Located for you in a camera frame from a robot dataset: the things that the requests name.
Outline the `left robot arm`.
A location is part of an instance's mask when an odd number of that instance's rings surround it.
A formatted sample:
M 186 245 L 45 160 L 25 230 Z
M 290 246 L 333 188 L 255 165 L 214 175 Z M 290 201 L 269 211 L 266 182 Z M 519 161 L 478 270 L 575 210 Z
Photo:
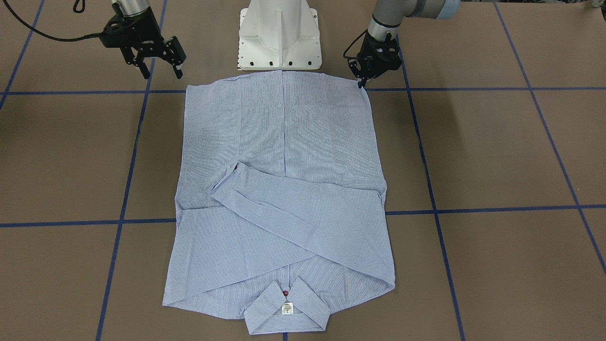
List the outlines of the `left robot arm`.
M 459 0 L 378 0 L 368 27 L 343 52 L 357 86 L 363 88 L 370 80 L 401 68 L 396 35 L 405 18 L 452 18 L 460 3 Z

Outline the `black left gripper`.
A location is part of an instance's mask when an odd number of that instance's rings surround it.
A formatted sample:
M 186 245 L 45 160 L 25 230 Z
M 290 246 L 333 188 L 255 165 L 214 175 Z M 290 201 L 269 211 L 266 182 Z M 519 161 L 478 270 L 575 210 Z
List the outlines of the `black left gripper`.
M 356 56 L 348 57 L 348 66 L 357 78 L 357 86 L 365 89 L 370 79 L 376 79 L 387 71 L 400 69 L 402 59 L 392 33 L 387 33 L 383 41 L 375 39 L 370 33 L 361 33 L 348 48 L 353 47 L 361 38 L 361 50 Z

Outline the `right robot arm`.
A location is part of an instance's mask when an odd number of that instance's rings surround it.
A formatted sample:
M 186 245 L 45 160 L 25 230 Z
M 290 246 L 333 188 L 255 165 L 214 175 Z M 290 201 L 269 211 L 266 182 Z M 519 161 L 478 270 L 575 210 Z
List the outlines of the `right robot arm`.
M 165 39 L 147 0 L 113 0 L 114 16 L 100 33 L 106 48 L 118 48 L 126 64 L 133 65 L 149 79 L 147 58 L 160 58 L 168 62 L 177 79 L 181 79 L 181 66 L 187 56 L 176 36 Z

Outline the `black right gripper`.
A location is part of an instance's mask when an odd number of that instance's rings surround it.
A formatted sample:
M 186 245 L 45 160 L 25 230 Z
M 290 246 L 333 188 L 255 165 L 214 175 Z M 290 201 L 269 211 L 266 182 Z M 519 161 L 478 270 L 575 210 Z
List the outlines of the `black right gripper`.
M 119 48 L 127 64 L 135 65 L 143 78 L 150 78 L 145 58 L 161 58 L 182 79 L 187 56 L 176 36 L 165 39 L 151 7 L 113 7 L 115 12 L 100 33 L 106 48 Z

